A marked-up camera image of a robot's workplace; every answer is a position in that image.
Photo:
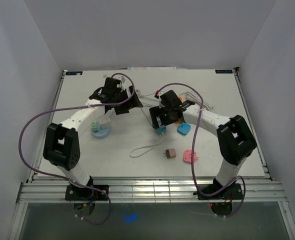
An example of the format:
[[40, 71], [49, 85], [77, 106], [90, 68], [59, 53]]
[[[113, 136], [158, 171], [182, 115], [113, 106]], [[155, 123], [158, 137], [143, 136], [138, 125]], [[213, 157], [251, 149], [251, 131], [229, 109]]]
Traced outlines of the blue plug adapter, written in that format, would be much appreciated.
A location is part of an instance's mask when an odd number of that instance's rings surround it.
[[185, 122], [182, 122], [178, 127], [177, 127], [177, 132], [182, 135], [186, 136], [191, 130], [191, 125]]

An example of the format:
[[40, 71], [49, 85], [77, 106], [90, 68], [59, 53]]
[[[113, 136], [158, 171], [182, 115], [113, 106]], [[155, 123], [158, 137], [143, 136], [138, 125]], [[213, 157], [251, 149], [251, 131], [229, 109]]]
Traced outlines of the white charger plug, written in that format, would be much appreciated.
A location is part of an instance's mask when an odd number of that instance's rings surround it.
[[101, 129], [110, 129], [112, 127], [110, 118], [99, 120], [98, 124]]

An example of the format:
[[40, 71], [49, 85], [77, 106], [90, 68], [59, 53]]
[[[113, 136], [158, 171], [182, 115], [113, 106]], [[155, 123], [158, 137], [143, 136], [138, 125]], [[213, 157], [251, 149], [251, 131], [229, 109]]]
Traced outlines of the round light blue power strip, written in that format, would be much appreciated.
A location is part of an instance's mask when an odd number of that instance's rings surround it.
[[111, 130], [112, 130], [112, 128], [101, 129], [99, 126], [99, 131], [98, 132], [91, 131], [91, 135], [96, 139], [104, 139], [110, 134]]

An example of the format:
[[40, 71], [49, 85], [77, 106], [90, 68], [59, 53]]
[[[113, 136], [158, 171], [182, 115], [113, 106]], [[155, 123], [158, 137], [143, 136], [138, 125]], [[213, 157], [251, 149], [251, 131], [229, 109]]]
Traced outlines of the green charger plug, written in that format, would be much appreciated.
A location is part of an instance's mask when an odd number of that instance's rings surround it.
[[96, 133], [96, 132], [98, 132], [99, 130], [100, 130], [100, 127], [99, 127], [98, 123], [97, 123], [96, 121], [93, 122], [93, 123], [91, 124], [91, 131], [94, 132], [94, 133]]

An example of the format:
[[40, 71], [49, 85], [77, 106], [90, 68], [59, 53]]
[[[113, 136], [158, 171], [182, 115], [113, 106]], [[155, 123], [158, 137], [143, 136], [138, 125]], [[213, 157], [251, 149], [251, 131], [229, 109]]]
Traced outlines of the brown charger plug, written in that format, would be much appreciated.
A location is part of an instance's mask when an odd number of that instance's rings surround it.
[[176, 150], [174, 148], [166, 149], [163, 156], [167, 159], [174, 159], [177, 156]]

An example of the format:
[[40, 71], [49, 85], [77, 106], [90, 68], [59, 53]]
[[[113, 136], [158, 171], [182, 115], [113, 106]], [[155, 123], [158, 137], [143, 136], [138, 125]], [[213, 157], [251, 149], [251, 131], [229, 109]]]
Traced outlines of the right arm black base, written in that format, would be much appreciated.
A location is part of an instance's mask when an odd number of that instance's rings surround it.
[[[199, 187], [200, 190], [206, 195], [213, 194], [214, 192], [219, 190], [219, 188], [213, 183], [200, 184]], [[197, 196], [198, 200], [241, 200], [244, 196], [242, 187], [239, 183], [233, 183], [232, 185], [228, 186], [227, 188], [213, 196], [204, 196], [199, 194], [197, 191], [195, 191], [193, 195]]]

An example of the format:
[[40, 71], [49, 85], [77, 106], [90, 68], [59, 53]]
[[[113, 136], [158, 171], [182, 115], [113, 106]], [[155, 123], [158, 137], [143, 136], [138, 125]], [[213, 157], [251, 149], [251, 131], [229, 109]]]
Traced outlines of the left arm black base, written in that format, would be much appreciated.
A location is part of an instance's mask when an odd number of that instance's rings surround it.
[[106, 195], [100, 191], [80, 188], [69, 184], [66, 187], [65, 197], [66, 201], [107, 201], [108, 198]]

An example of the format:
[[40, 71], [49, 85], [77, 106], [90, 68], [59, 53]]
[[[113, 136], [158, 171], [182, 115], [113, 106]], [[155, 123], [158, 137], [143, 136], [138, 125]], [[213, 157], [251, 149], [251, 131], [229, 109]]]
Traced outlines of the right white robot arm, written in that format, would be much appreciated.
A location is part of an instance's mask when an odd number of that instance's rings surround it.
[[238, 178], [238, 173], [245, 160], [257, 147], [257, 142], [245, 119], [236, 115], [227, 117], [218, 115], [191, 100], [181, 101], [173, 90], [156, 92], [158, 106], [149, 109], [154, 129], [173, 124], [177, 121], [195, 125], [217, 137], [222, 163], [213, 179], [212, 189], [197, 192], [204, 197], [226, 198], [231, 192], [231, 185]]

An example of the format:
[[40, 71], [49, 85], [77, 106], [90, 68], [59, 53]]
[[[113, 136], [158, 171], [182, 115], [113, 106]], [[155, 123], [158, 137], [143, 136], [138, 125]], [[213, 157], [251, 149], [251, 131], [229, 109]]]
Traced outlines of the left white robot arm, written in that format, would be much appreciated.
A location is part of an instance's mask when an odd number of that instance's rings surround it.
[[93, 196], [91, 176], [81, 167], [79, 135], [109, 110], [116, 115], [127, 114], [143, 105], [136, 94], [134, 83], [128, 88], [113, 76], [105, 79], [100, 90], [94, 91], [82, 108], [59, 124], [51, 123], [45, 134], [43, 158], [64, 174], [63, 178], [76, 186], [76, 194], [83, 200]]

